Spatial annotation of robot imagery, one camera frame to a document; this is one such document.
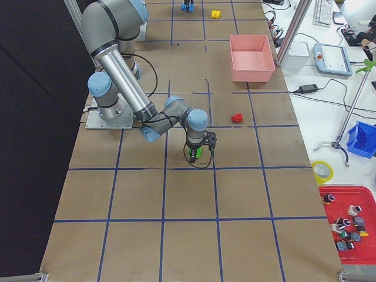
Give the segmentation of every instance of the black wall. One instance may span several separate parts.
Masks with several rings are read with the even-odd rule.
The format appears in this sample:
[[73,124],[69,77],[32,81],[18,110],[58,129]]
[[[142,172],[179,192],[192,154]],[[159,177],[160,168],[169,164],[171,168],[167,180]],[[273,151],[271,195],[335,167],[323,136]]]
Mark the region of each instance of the black wall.
[[0,277],[39,272],[93,63],[63,1],[2,0]]

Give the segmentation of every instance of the yellow object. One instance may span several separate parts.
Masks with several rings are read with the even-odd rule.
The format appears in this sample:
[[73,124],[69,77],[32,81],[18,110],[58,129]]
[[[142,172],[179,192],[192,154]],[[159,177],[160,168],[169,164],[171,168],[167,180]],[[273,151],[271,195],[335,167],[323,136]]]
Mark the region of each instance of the yellow object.
[[212,10],[211,11],[211,18],[212,19],[219,19],[221,17],[221,11],[217,11],[217,10]]
[[315,175],[316,183],[321,185],[333,178],[334,172],[329,164],[322,160],[317,160],[312,164],[313,173]]
[[359,232],[360,237],[367,237],[369,234],[366,231]]

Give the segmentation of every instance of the keyboard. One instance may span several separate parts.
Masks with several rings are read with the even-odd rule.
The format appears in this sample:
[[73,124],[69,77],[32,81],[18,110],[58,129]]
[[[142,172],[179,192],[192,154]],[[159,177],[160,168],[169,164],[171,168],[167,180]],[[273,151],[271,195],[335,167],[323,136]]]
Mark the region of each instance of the keyboard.
[[327,28],[331,27],[333,24],[333,2],[334,0],[316,0],[313,14],[314,25],[325,26]]

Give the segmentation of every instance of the blue plastic bin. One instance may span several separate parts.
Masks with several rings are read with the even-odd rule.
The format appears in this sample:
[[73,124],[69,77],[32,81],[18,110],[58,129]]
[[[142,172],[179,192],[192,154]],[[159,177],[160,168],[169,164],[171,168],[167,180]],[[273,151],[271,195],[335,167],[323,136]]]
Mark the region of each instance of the blue plastic bin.
[[369,159],[376,154],[376,126],[357,121],[348,134],[349,152]]

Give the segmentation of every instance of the small toy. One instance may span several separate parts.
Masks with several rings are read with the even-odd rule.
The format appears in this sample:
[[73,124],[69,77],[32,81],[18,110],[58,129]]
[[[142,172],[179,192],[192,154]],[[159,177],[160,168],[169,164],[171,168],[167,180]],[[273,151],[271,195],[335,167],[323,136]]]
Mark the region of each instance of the small toy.
[[342,217],[340,217],[339,219],[337,219],[335,221],[335,224],[343,224],[345,226],[350,226],[351,225],[351,220],[350,219],[343,219]]
[[212,19],[219,19],[221,17],[221,11],[217,11],[217,10],[212,10],[211,11],[211,18]]
[[354,244],[345,240],[338,241],[335,245],[337,246],[338,251],[348,251],[354,249]]
[[194,10],[194,5],[193,5],[193,0],[184,0],[184,4],[180,6],[180,9],[182,11],[187,11],[188,13],[193,12]]
[[335,224],[335,223],[332,223],[332,224],[330,225],[330,228],[331,228],[332,231],[334,231],[334,232],[342,233],[342,231],[345,230],[346,226],[343,225],[343,224]]
[[352,223],[354,224],[354,226],[358,230],[359,235],[361,237],[367,237],[369,235],[367,233],[367,231],[365,231],[365,222],[364,222],[364,219],[362,217],[352,218]]
[[323,203],[324,204],[330,204],[331,202],[334,202],[335,197],[333,194],[325,194],[323,196]]
[[236,113],[231,117],[233,123],[241,123],[243,121],[243,115],[241,113]]
[[340,237],[342,239],[347,239],[348,241],[354,241],[354,242],[359,242],[361,239],[359,233],[357,232],[342,231],[342,233],[340,234]]
[[350,207],[348,207],[348,212],[347,214],[349,216],[357,216],[358,213],[360,213],[362,211],[362,208],[360,206],[353,206],[352,204],[350,205]]

